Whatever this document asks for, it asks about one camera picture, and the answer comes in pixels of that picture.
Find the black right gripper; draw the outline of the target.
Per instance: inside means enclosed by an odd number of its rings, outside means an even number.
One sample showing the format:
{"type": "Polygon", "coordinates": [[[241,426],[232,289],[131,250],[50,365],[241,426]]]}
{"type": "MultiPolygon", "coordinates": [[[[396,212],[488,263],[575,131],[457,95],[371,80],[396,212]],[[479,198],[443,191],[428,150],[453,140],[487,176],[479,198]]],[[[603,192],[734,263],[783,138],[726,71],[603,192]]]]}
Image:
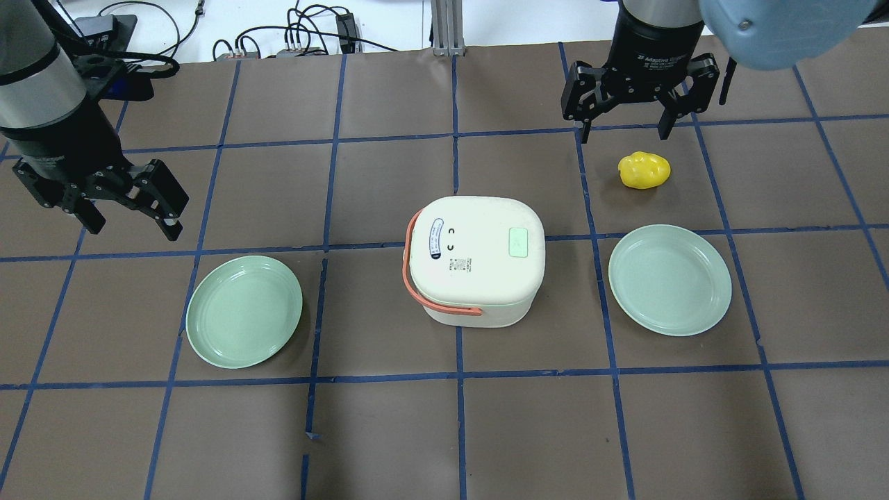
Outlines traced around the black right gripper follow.
{"type": "Polygon", "coordinates": [[[561,110],[580,130],[581,143],[590,139],[592,122],[615,108],[615,98],[658,98],[664,107],[658,120],[661,140],[669,138],[679,118],[707,111],[720,67],[713,54],[693,53],[703,28],[699,14],[677,20],[664,14],[619,14],[603,66],[580,60],[569,66],[561,110]],[[691,87],[677,94],[687,78],[691,87]]]}

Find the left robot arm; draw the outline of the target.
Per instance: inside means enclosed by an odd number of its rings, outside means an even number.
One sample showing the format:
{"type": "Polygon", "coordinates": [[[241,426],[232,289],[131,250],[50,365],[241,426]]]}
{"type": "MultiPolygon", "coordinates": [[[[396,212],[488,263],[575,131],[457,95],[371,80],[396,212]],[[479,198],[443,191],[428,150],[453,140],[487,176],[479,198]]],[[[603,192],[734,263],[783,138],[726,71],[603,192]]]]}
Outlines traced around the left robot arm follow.
{"type": "Polygon", "coordinates": [[[95,202],[111,200],[144,213],[169,241],[180,237],[188,194],[159,159],[125,158],[102,99],[147,101],[152,82],[180,64],[156,55],[93,47],[78,39],[47,2],[3,1],[2,136],[20,159],[14,175],[36,203],[60,208],[92,234],[105,225],[95,202]]]}

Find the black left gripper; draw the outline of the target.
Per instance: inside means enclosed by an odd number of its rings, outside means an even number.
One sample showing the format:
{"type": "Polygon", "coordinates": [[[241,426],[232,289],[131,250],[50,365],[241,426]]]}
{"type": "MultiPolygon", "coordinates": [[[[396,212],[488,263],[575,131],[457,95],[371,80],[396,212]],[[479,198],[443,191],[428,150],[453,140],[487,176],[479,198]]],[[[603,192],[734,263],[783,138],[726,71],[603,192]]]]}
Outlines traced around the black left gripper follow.
{"type": "Polygon", "coordinates": [[[93,201],[110,200],[152,218],[166,240],[181,236],[180,218],[190,197],[164,161],[128,161],[105,115],[70,115],[44,126],[13,128],[12,143],[36,174],[64,185],[60,208],[89,234],[99,234],[106,223],[93,201]]]}

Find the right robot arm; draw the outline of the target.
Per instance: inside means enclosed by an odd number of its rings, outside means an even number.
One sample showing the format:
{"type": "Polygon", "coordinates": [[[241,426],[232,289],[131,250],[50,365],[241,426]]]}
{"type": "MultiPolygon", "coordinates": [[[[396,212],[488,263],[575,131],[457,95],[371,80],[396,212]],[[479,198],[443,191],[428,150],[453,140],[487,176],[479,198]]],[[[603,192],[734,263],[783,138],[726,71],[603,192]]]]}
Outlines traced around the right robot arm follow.
{"type": "Polygon", "coordinates": [[[737,66],[788,69],[886,20],[886,1],[620,1],[606,63],[572,63],[560,110],[587,142],[599,116],[658,102],[667,139],[679,118],[708,110],[715,90],[726,101],[737,66]]]}

